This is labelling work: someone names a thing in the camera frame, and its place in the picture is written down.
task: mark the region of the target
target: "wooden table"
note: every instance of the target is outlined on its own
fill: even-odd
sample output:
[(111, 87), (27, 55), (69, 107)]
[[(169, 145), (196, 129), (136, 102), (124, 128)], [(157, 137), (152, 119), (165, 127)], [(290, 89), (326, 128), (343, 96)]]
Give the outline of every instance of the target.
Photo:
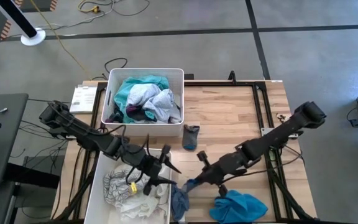
[[(290, 115), (287, 96), (285, 94), (284, 84), (280, 81), (265, 81), (267, 93), (270, 101), (270, 107), (273, 114), (275, 126), (280, 125), (280, 121), (275, 117), (277, 113)], [(267, 127), (266, 113), (263, 107), (262, 94), (260, 94), (260, 103), (264, 117), (265, 127)], [(101, 119), (103, 103), (99, 107), (98, 121)], [(90, 114), (81, 114), (76, 116), (78, 119), (90, 123)], [(185, 124), (200, 125), (198, 135), (198, 147), (196, 152), (188, 152), (181, 146), (181, 138), (159, 137), (150, 138), (150, 147), (161, 148), (164, 144), (172, 146), (173, 160), (172, 163), (177, 167), (182, 175), (172, 172), (173, 179), (182, 186), (186, 180), (196, 177), (203, 167), (196, 156), (198, 151), (204, 150), (210, 163), (215, 162), (222, 155), (233, 152), (234, 146), (239, 143), (253, 138), (260, 137), (260, 130), (257, 123), (254, 99), (252, 89), (244, 87), (185, 87)], [(143, 138), (132, 138), (131, 142), (140, 144)], [(300, 152), (298, 141), (290, 140), (288, 146)], [(74, 164), (80, 147), (76, 142), (70, 142), (67, 147), (66, 157), (62, 170), (62, 195), (58, 205), (58, 216), (67, 206), (73, 180)], [(80, 159), (76, 167), (74, 176), (73, 193), (77, 191), (84, 152), (81, 152)], [(296, 155), (283, 150), (282, 161), (286, 163)], [(248, 172), (264, 170), (265, 162), (262, 159), (259, 163), (251, 167)], [(283, 167), (287, 186), (296, 201), (303, 207), (306, 213), (316, 217), (314, 203), (310, 192), (308, 178), (306, 176), (303, 161), (298, 159), (289, 165)], [(270, 196), (269, 182), (266, 173), (254, 174), (246, 177), (238, 177), (226, 182), (228, 189), (234, 189), (242, 193), (247, 193), (261, 200), (269, 210), (259, 221), (275, 221), (272, 199)], [(285, 209), (280, 191), (277, 189), (280, 210), (282, 217), (285, 217)], [(218, 188), (215, 185), (203, 184), (192, 190), (189, 194), (190, 209), (186, 212), (186, 221), (188, 222), (207, 222), (213, 221), (209, 216), (209, 209), (213, 207), (214, 198), (218, 196)], [(84, 194), (80, 217), (85, 216), (86, 205), (88, 202), (88, 192)]]

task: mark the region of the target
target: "white plastic bin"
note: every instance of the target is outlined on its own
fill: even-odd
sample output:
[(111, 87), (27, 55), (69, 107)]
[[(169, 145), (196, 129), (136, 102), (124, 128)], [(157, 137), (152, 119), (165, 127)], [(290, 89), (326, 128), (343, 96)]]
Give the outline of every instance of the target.
[(107, 123), (106, 119), (114, 111), (114, 95), (126, 78), (139, 78), (155, 75), (168, 79), (169, 86), (174, 95), (179, 95), (181, 123), (179, 124), (127, 124), (126, 136), (179, 136), (185, 118), (185, 73), (180, 68), (115, 68), (110, 71), (106, 97), (104, 99), (102, 122), (111, 129), (118, 127), (119, 123)]
[[(150, 149), (150, 154), (155, 157), (160, 157), (160, 149)], [(172, 160), (171, 152), (167, 155)], [(108, 204), (104, 200), (103, 195), (103, 178), (106, 174), (110, 173), (114, 168), (121, 165), (122, 161), (114, 161), (103, 153), (99, 155), (98, 165), (96, 166), (96, 172), (94, 175), (94, 180), (92, 183), (91, 195), (89, 196), (88, 208), (86, 209), (85, 222), (84, 224), (120, 224), (121, 219), (119, 211), (115, 209), (114, 206)], [(167, 179), (172, 179), (172, 170), (169, 169), (169, 176), (163, 176)], [(171, 207), (171, 187), (168, 186), (168, 208)], [(166, 221), (164, 224), (168, 224), (170, 221), (170, 209), (166, 216)]]

